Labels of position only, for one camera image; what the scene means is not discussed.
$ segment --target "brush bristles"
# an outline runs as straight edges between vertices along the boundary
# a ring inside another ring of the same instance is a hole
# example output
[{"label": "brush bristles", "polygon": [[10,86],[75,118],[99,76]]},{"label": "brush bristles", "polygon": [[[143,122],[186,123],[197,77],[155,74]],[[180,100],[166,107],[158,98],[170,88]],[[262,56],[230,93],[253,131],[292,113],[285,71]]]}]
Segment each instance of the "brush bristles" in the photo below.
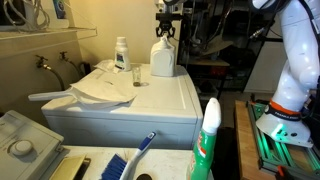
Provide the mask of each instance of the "brush bristles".
[{"label": "brush bristles", "polygon": [[102,180],[119,180],[127,162],[115,154],[102,173]]}]

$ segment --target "green light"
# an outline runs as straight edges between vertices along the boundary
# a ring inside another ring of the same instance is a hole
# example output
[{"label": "green light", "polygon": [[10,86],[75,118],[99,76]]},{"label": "green light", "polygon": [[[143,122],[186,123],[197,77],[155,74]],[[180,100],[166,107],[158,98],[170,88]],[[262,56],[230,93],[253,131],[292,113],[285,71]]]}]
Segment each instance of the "green light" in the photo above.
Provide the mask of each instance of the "green light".
[{"label": "green light", "polygon": [[282,129],[282,127],[283,124],[278,124],[278,126],[272,131],[271,136],[275,138],[280,129]]}]

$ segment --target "blue brush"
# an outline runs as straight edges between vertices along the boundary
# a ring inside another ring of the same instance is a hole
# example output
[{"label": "blue brush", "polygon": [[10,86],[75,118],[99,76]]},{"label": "blue brush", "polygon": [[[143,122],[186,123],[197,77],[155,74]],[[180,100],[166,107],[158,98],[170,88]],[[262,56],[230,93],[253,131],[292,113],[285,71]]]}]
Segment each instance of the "blue brush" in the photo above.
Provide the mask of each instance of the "blue brush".
[{"label": "blue brush", "polygon": [[140,144],[134,156],[128,163],[118,154],[115,154],[106,169],[102,173],[103,180],[126,180],[131,170],[131,166],[135,163],[138,157],[148,148],[152,139],[156,136],[155,132],[150,133]]}]

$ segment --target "wall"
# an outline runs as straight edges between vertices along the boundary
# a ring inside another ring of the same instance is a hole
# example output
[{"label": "wall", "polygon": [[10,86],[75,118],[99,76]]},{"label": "wall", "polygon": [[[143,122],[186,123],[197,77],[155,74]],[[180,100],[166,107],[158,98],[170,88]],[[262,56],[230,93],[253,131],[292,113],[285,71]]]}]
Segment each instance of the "wall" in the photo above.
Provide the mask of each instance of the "wall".
[{"label": "wall", "polygon": [[[114,59],[117,36],[125,36],[131,62],[149,63],[150,51],[158,41],[155,28],[158,9],[154,0],[70,0],[74,23],[78,27],[97,26],[98,36],[80,41],[85,61],[96,64]],[[176,39],[179,39],[180,22],[175,22]]]},{"label": "wall", "polygon": [[70,63],[59,60],[59,52],[67,51],[71,61],[80,62],[82,58],[76,39],[75,33],[0,38],[0,112],[15,110],[47,125],[41,112],[47,101],[30,102],[28,95],[61,89],[53,73],[36,67],[38,58],[35,55],[48,59],[45,63],[60,74],[67,88],[70,83],[78,81],[79,76]]},{"label": "wall", "polygon": [[[281,35],[279,17],[271,29]],[[270,38],[279,38],[269,31]],[[274,93],[277,89],[282,68],[287,60],[283,43],[266,42],[253,68],[245,92]]]}]

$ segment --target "washing machine lid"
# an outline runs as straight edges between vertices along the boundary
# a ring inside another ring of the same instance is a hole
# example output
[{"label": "washing machine lid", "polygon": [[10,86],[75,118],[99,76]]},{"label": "washing machine lid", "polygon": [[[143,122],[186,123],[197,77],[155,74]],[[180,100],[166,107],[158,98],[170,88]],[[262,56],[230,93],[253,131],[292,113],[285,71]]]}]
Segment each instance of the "washing machine lid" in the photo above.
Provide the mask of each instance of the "washing machine lid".
[{"label": "washing machine lid", "polygon": [[[176,66],[174,77],[150,75],[150,65],[140,64],[142,86],[129,103],[90,109],[72,97],[54,99],[42,107],[45,116],[90,117],[156,122],[192,123],[203,119],[193,82],[182,66]],[[132,72],[118,74],[96,69],[85,78],[96,78],[120,86],[133,86]]]}]

